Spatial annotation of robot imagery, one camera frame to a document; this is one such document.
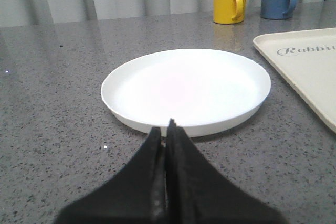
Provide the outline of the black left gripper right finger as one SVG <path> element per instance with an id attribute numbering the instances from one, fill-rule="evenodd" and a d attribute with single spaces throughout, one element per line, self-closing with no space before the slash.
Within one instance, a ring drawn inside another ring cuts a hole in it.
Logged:
<path id="1" fill-rule="evenodd" d="M 173 120 L 165 157 L 170 223 L 286 223 L 219 173 Z"/>

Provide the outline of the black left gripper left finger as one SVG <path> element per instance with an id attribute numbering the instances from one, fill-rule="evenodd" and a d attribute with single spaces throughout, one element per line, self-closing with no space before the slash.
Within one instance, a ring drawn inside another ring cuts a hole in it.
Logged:
<path id="1" fill-rule="evenodd" d="M 151 129 L 132 159 L 111 180 L 65 207 L 56 223 L 165 223 L 161 131 Z"/>

